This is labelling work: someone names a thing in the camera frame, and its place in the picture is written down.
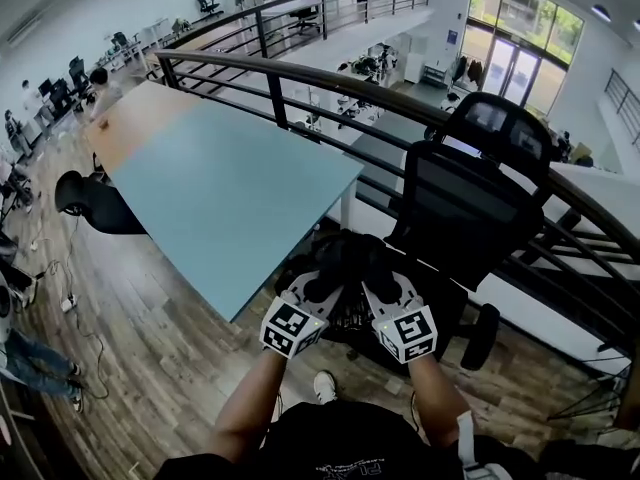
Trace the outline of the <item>person's left forearm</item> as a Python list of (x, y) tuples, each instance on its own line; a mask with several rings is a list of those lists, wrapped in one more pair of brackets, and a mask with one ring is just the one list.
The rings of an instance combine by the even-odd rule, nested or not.
[(287, 359), (263, 350), (222, 407), (215, 422), (209, 451), (240, 463), (256, 453), (275, 410)]

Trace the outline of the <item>black tripod legs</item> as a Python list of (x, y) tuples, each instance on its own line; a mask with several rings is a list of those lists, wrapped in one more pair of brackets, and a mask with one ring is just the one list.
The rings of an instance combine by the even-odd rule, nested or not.
[(621, 405), (629, 372), (630, 367), (627, 366), (618, 373), (598, 377), (593, 390), (578, 401), (548, 416), (547, 422), (615, 412)]

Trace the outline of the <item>glass entrance doors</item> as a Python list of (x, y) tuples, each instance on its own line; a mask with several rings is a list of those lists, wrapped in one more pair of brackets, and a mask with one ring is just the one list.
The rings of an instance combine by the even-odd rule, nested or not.
[(551, 0), (470, 0), (461, 47), (468, 82), (546, 116), (583, 28), (581, 18)]

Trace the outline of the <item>black cloth garment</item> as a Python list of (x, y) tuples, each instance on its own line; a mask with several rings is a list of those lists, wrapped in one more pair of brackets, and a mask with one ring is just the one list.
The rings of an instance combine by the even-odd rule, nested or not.
[(402, 298), (386, 244), (373, 235), (351, 231), (312, 242), (308, 253), (286, 262), (275, 283), (278, 296), (316, 309), (329, 322), (325, 339), (361, 354), (382, 349), (372, 327), (368, 292), (388, 305)]

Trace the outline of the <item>black chair with round headrest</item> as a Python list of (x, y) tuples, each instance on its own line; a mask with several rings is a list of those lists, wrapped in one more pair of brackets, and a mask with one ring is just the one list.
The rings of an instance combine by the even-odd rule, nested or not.
[(59, 213), (82, 217), (96, 231), (109, 235), (145, 235), (146, 230), (104, 172), (83, 176), (64, 173), (55, 187)]

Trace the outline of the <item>person's black shirt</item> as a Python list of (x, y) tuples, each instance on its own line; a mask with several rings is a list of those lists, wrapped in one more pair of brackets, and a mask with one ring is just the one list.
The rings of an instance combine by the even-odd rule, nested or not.
[(153, 480), (640, 480), (636, 450), (557, 442), (535, 461), (485, 435), (439, 449), (426, 444), (400, 415), (363, 403), (299, 403), (266, 435), (263, 446), (234, 464), (207, 453), (166, 460)]

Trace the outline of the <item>person's right forearm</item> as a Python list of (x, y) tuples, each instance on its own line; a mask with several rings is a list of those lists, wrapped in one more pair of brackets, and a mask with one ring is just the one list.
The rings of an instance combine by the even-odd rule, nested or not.
[(459, 439), (458, 417), (471, 407), (432, 355), (408, 367), (425, 436), (431, 446), (448, 448)]

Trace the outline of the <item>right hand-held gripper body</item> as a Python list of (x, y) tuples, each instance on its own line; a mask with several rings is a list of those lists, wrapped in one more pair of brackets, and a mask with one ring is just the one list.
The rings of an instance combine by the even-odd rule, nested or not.
[(383, 302), (365, 282), (362, 288), (379, 342), (400, 364), (406, 364), (435, 351), (438, 331), (429, 306), (411, 281), (397, 272), (392, 275), (393, 284), (401, 289), (397, 302)]

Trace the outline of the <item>person's white shoe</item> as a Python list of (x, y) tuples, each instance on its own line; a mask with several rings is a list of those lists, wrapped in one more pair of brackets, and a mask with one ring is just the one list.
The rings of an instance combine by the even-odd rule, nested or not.
[(321, 405), (338, 399), (336, 381), (329, 371), (322, 370), (315, 375), (313, 389)]

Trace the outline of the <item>curved black metal railing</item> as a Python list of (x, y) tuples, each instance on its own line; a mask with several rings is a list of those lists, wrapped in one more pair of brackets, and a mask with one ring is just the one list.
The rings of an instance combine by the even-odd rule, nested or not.
[[(267, 120), (290, 129), (311, 141), (328, 145), (347, 154), (354, 148), (343, 141), (291, 122), (288, 108), (302, 109), (303, 103), (282, 93), (283, 81), (305, 84), (365, 102), (429, 129), (424, 140), (442, 139), (442, 129), (452, 113), (446, 113), (379, 85), (339, 73), (272, 59), (266, 49), (256, 54), (235, 55), (215, 52), (211, 47), (189, 51), (184, 46), (161, 49), (156, 54), (165, 85), (207, 100), (216, 100), (219, 88), (232, 82), (217, 74), (202, 75), (207, 65), (218, 71), (235, 69), (240, 74), (265, 76), (267, 89), (244, 86), (243, 92), (272, 102), (274, 110)], [(396, 167), (379, 156), (364, 154), (363, 160), (403, 183), (401, 190), (363, 178), (363, 183), (389, 197), (384, 213), (398, 220), (403, 198), (405, 164), (410, 143), (393, 134), (340, 114), (312, 107), (313, 115), (401, 150), (402, 166)], [(640, 361), (640, 239), (588, 193), (551, 165), (546, 175), (533, 181), (515, 169), (502, 172), (519, 183), (541, 202), (544, 220), (541, 230), (522, 249), (512, 253), (493, 272), (540, 303), (553, 309), (599, 339), (597, 359)]]

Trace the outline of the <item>black mesh office chair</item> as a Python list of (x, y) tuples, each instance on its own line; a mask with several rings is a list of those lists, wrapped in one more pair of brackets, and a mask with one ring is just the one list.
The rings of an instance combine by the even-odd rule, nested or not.
[(409, 148), (399, 217), (382, 241), (393, 272), (411, 281), (434, 314), (435, 357), (462, 337), (461, 365), (477, 371), (496, 341), (500, 313), (485, 304), (474, 324), (461, 324), (468, 295), (524, 249), (544, 220), (541, 202), (501, 169), (536, 181), (549, 171), (552, 144), (526, 110), (484, 92), (469, 94), (442, 132)]

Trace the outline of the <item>long blue and wood table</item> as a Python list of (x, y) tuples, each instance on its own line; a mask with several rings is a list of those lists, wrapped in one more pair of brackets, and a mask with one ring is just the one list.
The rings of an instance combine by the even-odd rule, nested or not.
[(145, 82), (87, 127), (147, 234), (233, 321), (361, 165), (238, 109)]

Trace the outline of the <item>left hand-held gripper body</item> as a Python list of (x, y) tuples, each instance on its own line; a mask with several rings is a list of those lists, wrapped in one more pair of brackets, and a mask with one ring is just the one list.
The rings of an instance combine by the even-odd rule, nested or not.
[(343, 285), (321, 279), (319, 271), (301, 274), (272, 301), (262, 320), (261, 343), (286, 358), (300, 354), (330, 326), (343, 290)]

